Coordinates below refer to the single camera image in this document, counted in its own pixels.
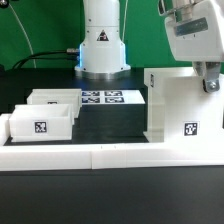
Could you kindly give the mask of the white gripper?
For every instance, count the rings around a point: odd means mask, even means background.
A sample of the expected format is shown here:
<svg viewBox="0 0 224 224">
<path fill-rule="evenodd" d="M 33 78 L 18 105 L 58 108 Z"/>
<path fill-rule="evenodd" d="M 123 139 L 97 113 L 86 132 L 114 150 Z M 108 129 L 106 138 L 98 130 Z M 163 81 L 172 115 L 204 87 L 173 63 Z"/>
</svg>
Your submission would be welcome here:
<svg viewBox="0 0 224 224">
<path fill-rule="evenodd" d="M 163 16 L 174 58 L 194 62 L 204 91 L 218 91 L 224 62 L 224 0 L 163 0 Z"/>
</svg>

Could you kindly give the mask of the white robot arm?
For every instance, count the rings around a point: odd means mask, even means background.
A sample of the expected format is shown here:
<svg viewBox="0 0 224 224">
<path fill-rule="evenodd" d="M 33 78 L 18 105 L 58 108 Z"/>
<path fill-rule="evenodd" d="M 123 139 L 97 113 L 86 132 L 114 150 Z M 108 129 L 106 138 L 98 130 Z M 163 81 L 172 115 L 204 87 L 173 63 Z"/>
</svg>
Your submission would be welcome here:
<svg viewBox="0 0 224 224">
<path fill-rule="evenodd" d="M 119 35 L 119 0 L 83 0 L 85 38 L 79 46 L 76 74 L 113 79 L 130 66 Z M 190 61 L 204 90 L 220 89 L 224 62 L 224 0 L 158 0 L 158 13 L 177 61 Z"/>
</svg>

